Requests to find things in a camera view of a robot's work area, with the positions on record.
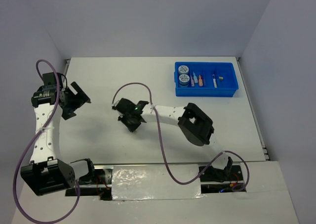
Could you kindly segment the blue cleaning gel jar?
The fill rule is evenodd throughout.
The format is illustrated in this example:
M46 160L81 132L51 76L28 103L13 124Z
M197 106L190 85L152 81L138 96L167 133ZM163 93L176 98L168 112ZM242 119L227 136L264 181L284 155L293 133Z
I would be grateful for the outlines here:
M178 77L179 87L188 87L190 85L191 78L188 74L181 74Z

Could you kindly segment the pink translucent case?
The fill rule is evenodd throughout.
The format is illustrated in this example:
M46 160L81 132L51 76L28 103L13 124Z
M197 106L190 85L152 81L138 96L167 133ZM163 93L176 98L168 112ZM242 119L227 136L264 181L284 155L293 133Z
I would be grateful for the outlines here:
M190 76L190 79L191 79L191 87L193 88L193 87L195 87L194 79L192 76Z

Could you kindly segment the blue whiteboard marker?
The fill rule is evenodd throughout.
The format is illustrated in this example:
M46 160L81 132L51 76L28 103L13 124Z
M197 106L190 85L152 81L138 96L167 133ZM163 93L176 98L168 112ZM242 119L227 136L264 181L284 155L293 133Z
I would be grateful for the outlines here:
M218 88L218 77L215 74L213 74L212 79L213 79L214 87Z

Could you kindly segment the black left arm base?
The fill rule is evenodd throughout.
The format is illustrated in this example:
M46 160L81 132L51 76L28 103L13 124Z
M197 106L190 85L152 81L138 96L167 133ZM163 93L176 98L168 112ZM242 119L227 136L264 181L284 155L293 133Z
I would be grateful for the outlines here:
M89 158L70 163L79 183L81 197L96 197L98 200L111 201L113 169L111 165L95 165Z

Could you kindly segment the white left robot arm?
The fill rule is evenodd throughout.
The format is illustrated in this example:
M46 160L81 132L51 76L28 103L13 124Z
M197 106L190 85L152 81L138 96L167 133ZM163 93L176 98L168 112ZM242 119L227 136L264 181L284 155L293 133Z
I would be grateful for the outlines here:
M45 73L41 86L32 96L31 103L36 116L36 132L29 165L22 166L20 175L37 196L71 189L77 181L86 184L96 180L97 172L89 158L70 163L61 160L59 136L60 121L76 116L75 111L90 98L72 82L71 91L65 75Z

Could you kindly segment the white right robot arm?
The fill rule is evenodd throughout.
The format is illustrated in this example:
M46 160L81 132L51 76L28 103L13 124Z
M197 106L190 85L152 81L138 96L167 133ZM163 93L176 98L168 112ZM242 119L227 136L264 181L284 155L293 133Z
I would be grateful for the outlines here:
M215 176L218 179L226 180L232 174L232 158L214 137L212 119L194 103L172 107L154 105L144 100L134 103L127 98L121 98L112 103L112 110L118 113L118 121L131 133L137 131L142 124L156 122L164 161L167 160L167 155L162 125L168 125L177 128L189 144L206 153L204 163L210 163L215 168Z

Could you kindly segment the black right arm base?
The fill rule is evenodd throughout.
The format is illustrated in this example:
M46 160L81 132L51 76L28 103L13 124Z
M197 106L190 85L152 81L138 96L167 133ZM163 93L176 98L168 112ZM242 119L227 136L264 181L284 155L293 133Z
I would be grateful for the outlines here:
M229 158L227 166L221 170L212 166L208 167L199 177L201 182L237 183L243 181L240 165L234 165Z

